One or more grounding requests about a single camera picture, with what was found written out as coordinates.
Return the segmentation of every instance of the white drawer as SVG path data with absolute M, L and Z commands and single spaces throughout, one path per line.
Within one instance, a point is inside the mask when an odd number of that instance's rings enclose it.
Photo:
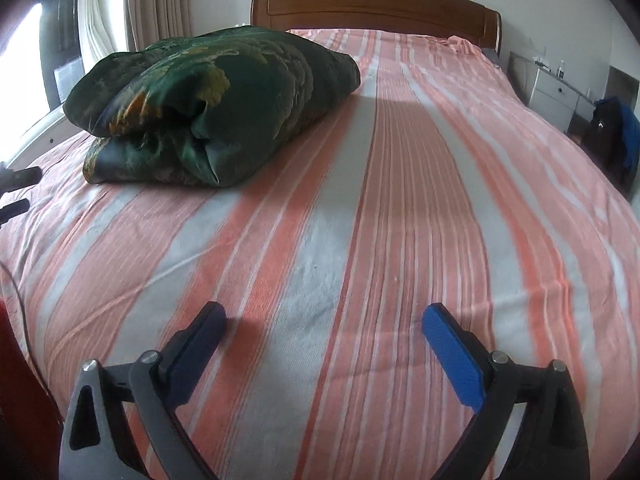
M 569 129 L 569 123 L 574 115 L 572 108 L 567 108 L 561 102 L 539 91 L 533 92 L 529 108 L 561 132 Z
M 578 102 L 577 93 L 542 70 L 536 83 L 536 91 L 538 90 L 560 101 L 567 108 L 571 108 L 571 110 L 575 108 L 575 104 Z

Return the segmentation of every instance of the striped bedsheet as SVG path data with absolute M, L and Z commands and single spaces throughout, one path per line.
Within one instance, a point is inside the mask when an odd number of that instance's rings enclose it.
M 39 186 L 2 200 L 32 203 L 0 256 L 62 412 L 80 363 L 134 360 L 217 300 L 228 335 L 178 411 L 217 474 L 427 479 L 472 415 L 420 332 L 441 301 L 489 350 L 567 362 L 605 478 L 640 420 L 628 204 L 467 41 L 298 33 L 351 54 L 362 85 L 244 185 L 91 186 L 81 133 L 39 160 Z

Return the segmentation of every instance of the white curtain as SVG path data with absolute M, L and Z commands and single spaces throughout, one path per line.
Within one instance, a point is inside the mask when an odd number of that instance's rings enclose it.
M 103 57 L 114 52 L 98 0 L 78 0 L 78 33 L 84 72 L 87 73 Z
M 165 38 L 190 36 L 189 0 L 126 0 L 132 50 Z

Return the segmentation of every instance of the headboard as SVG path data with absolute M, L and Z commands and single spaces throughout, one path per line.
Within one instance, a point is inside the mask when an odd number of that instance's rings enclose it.
M 500 14 L 470 0 L 252 0 L 251 23 L 291 28 L 371 28 L 460 36 L 500 51 Z

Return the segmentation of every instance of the cable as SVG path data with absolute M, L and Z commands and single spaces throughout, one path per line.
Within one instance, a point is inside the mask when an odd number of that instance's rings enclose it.
M 24 342 L 27 347 L 27 354 L 31 359 L 31 364 L 33 365 L 33 369 L 36 372 L 36 375 L 38 377 L 38 380 L 40 381 L 40 384 L 44 388 L 44 391 L 46 392 L 50 402 L 53 405 L 56 419 L 58 420 L 58 423 L 62 425 L 62 416 L 60 415 L 60 410 L 58 409 L 58 404 L 56 403 L 56 399 L 53 396 L 53 393 L 51 392 L 51 390 L 49 389 L 47 382 L 44 380 L 44 376 L 40 371 L 40 367 L 38 366 L 38 363 L 36 362 L 36 359 L 35 359 L 35 354 L 33 352 L 33 349 L 31 348 L 31 343 L 29 341 L 29 330 L 27 329 L 27 311 L 26 311 L 26 308 L 24 307 L 24 301 L 22 300 L 22 296 L 20 295 L 20 290 L 18 290 L 18 284 L 16 283 L 14 276 L 9 270 L 9 267 L 7 267 L 7 265 L 2 260 L 0 260 L 0 267 L 2 267 L 2 270 L 4 270 L 6 275 L 9 276 L 9 279 L 11 279 L 11 283 L 13 284 L 15 289 L 15 295 L 18 298 L 18 303 L 20 303 L 20 313 L 22 315 L 22 327 L 24 330 Z

